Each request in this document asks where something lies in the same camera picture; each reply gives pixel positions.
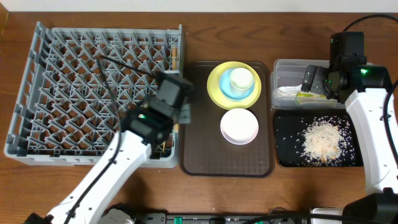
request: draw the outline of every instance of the blue bowl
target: blue bowl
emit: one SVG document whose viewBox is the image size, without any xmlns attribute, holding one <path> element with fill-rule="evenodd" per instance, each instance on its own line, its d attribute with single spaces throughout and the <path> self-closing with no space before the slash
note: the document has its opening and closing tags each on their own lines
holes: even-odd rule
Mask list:
<svg viewBox="0 0 398 224">
<path fill-rule="evenodd" d="M 229 98 L 230 100 L 241 101 L 241 100 L 245 99 L 246 97 L 250 96 L 250 94 L 254 90 L 254 84 L 250 87 L 250 89 L 243 96 L 237 96 L 237 95 L 232 94 L 232 92 L 229 88 L 230 87 L 229 76 L 231 75 L 231 72 L 234 69 L 235 68 L 230 68 L 230 69 L 226 70 L 225 72 L 223 72 L 223 74 L 221 75 L 221 78 L 220 78 L 220 82 L 219 82 L 220 90 L 224 94 L 224 96 Z"/>
</svg>

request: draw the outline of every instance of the dish rack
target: dish rack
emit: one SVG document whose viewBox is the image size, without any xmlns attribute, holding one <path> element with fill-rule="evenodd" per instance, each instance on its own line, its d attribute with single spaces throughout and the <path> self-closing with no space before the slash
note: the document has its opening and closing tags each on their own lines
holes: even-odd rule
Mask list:
<svg viewBox="0 0 398 224">
<path fill-rule="evenodd" d="M 102 54 L 148 72 L 175 70 L 171 72 L 182 76 L 182 33 L 181 25 L 179 30 L 48 29 L 38 22 L 5 155 L 28 165 L 95 164 L 118 128 L 95 58 Z M 174 48 L 177 63 L 172 63 Z M 159 86 L 152 77 L 113 62 L 101 63 L 120 115 L 157 94 Z M 150 159 L 143 167 L 176 166 L 178 138 L 178 131 L 170 134 L 165 149 L 156 148 L 160 159 Z"/>
</svg>

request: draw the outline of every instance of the clear plastic container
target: clear plastic container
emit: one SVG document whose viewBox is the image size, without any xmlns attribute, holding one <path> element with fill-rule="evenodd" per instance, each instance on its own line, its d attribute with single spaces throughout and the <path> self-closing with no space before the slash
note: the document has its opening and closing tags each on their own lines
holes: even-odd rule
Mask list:
<svg viewBox="0 0 398 224">
<path fill-rule="evenodd" d="M 327 60 L 295 60 L 279 59 L 275 61 L 274 72 L 271 74 L 271 102 L 273 108 L 280 109 L 344 109 L 345 105 L 337 100 L 326 98 L 308 98 L 281 95 L 278 88 L 282 86 L 298 86 L 302 84 L 308 65 L 329 67 Z"/>
</svg>

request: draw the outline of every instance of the white bowl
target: white bowl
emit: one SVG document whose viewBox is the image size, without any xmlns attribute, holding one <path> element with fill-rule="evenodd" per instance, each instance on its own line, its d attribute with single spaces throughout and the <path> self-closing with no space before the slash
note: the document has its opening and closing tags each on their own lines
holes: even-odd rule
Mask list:
<svg viewBox="0 0 398 224">
<path fill-rule="evenodd" d="M 237 108 L 224 114 L 220 129 L 230 143 L 243 145 L 253 141 L 257 136 L 259 123 L 250 111 Z"/>
</svg>

